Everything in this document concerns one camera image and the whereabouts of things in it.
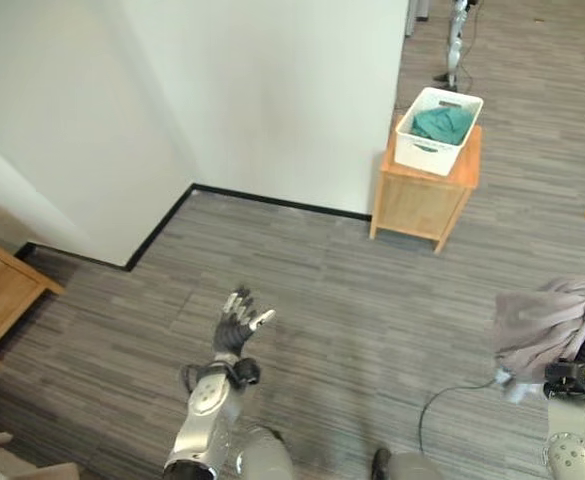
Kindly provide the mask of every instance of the gray cloth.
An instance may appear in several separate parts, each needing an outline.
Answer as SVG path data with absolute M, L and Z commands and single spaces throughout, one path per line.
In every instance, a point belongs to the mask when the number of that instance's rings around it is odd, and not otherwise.
M 497 296 L 495 358 L 515 382 L 543 383 L 545 367 L 559 358 L 574 360 L 584 341 L 585 276 Z

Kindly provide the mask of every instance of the black cable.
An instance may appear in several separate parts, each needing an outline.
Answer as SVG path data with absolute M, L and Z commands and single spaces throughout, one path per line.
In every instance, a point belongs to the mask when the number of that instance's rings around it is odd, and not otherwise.
M 199 375 L 199 368 L 200 367 L 198 365 L 190 364 L 190 365 L 184 365 L 179 370 L 179 376 L 181 378 L 181 383 L 183 384 L 183 386 L 187 390 L 188 395 L 192 395 L 192 392 L 194 391 L 194 387 L 192 386 L 192 372 L 194 371 L 196 373 L 196 376 L 198 376 Z
M 443 395 L 445 392 L 449 392 L 451 390 L 481 390 L 482 388 L 491 387 L 492 385 L 494 385 L 495 382 L 496 380 L 492 379 L 484 385 L 444 388 L 439 393 L 434 395 L 430 400 L 428 400 L 428 403 L 426 403 L 423 406 L 423 410 L 421 410 L 421 415 L 419 416 L 419 451 L 421 452 L 421 455 L 425 454 L 425 452 L 423 451 L 423 419 L 425 418 L 425 412 L 428 411 L 428 408 L 430 408 L 430 405 L 432 405 L 432 402 L 434 402 L 434 400 L 439 398 L 439 396 Z

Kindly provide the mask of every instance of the white basket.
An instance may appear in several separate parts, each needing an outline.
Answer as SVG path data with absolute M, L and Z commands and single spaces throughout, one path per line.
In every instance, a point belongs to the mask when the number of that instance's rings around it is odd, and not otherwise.
M 470 129 L 465 134 L 460 145 L 436 142 L 410 134 L 414 116 L 417 113 L 438 107 L 461 107 L 474 115 L 472 125 L 470 125 Z M 438 88 L 424 88 L 396 126 L 394 161 L 408 167 L 418 168 L 444 177 L 447 176 L 465 146 L 481 108 L 483 108 L 483 100 L 479 97 L 448 92 Z M 419 146 L 426 147 L 432 151 L 425 151 Z

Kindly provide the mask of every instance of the gray carpet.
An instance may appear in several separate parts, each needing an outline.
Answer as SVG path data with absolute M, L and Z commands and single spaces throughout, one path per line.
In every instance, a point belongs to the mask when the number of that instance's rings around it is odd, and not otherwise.
M 449 4 L 435 3 L 405 45 L 401 105 L 442 70 Z M 79 462 L 85 478 L 159 478 L 184 415 L 178 368 L 209 358 L 221 302 L 246 282 L 279 317 L 246 350 L 263 382 L 239 432 L 279 429 L 300 479 L 361 480 L 378 445 L 415 450 L 434 392 L 490 378 L 494 295 L 585 274 L 585 1 L 551 3 L 481 10 L 465 61 L 485 99 L 481 184 L 439 257 L 391 232 L 369 241 L 357 220 L 212 194 L 191 197 L 132 273 L 32 256 L 67 294 L 0 346 L 11 449 Z M 434 404 L 424 442 L 448 480 L 528 480 L 545 478 L 545 432 L 543 401 L 492 389 Z

